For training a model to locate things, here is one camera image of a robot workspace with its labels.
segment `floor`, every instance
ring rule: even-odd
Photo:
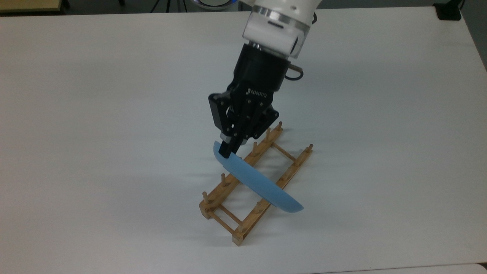
[[[166,12],[168,0],[126,0],[120,6],[118,0],[69,0],[71,8],[68,15],[80,14],[117,14],[117,13],[154,13]],[[323,0],[318,6],[322,9],[363,8],[363,7],[406,7],[432,6],[435,2],[445,3],[446,0]],[[172,0],[169,12],[200,12],[203,11],[192,3],[192,0]],[[477,46],[480,57],[487,68],[487,0],[466,0],[462,14],[468,29]]]

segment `wooden peg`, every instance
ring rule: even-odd
[[[284,174],[282,175],[282,179],[283,179],[284,181],[287,181],[287,180],[288,180],[288,178],[289,178],[289,176],[291,175],[291,172],[292,172],[292,171],[291,171],[291,169],[290,169],[290,168],[288,168],[288,169],[286,170],[286,172],[284,172]]]
[[[313,144],[310,144],[309,147],[306,148],[306,153],[311,153],[312,149],[313,149]]]
[[[261,201],[257,202],[257,207],[254,209],[254,213],[259,214],[262,212],[262,203]]]
[[[230,183],[226,182],[226,176],[225,173],[222,173],[222,186],[228,186]]]
[[[265,143],[268,143],[269,142],[270,135],[271,135],[271,129],[270,128],[267,128],[267,130],[265,131],[265,139],[264,139],[264,142]]]
[[[257,142],[252,146],[252,156],[257,156]]]
[[[205,204],[208,204],[208,194],[206,191],[203,191],[203,201],[205,201]]]

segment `white table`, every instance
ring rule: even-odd
[[[243,246],[201,216],[207,102],[248,13],[0,18],[0,273],[317,273],[487,261],[487,74],[430,7],[319,10],[274,107],[314,153]],[[241,148],[240,155],[250,151]],[[270,154],[260,168],[275,178]],[[256,200],[243,191],[234,207]]]

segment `black device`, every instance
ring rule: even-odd
[[[438,19],[459,21],[462,18],[462,15],[460,14],[460,8],[458,8],[460,2],[462,2],[462,0],[450,0],[448,3],[434,4],[433,6],[436,9]]]
[[[224,93],[208,97],[215,126],[222,131],[219,153],[228,158],[250,137],[258,138],[279,117],[272,107],[290,61],[244,44]]]

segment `wooden rod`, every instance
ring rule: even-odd
[[[213,217],[219,224],[221,224],[228,232],[232,233],[232,235],[235,233],[235,231],[229,227],[220,217],[216,216],[212,211],[208,211],[208,214]]]
[[[270,128],[267,128],[267,130],[265,130],[265,138],[264,138],[264,142],[265,143],[268,143],[269,142],[270,135],[271,135],[271,129]]]
[[[313,149],[313,144],[310,144],[309,147],[306,148],[306,152],[310,153],[312,149]]]
[[[276,143],[272,143],[271,146],[275,147],[277,150],[279,150],[282,154],[286,155],[291,161],[296,161],[296,158],[294,158],[289,152],[285,151],[280,145]]]
[[[257,142],[252,146],[252,156],[257,156]]]
[[[208,204],[208,194],[206,191],[203,191],[203,201],[205,201],[205,204]]]
[[[223,210],[232,220],[234,220],[237,224],[242,224],[242,221],[240,221],[230,210],[228,210],[226,207],[224,207],[222,204],[220,204],[220,209]]]
[[[227,185],[229,185],[230,183],[227,183],[226,182],[226,176],[225,176],[225,173],[222,173],[222,185],[225,187]]]
[[[263,209],[262,209],[262,202],[261,201],[258,201],[257,202],[257,205],[254,208],[254,213],[259,214],[262,211],[263,211]]]

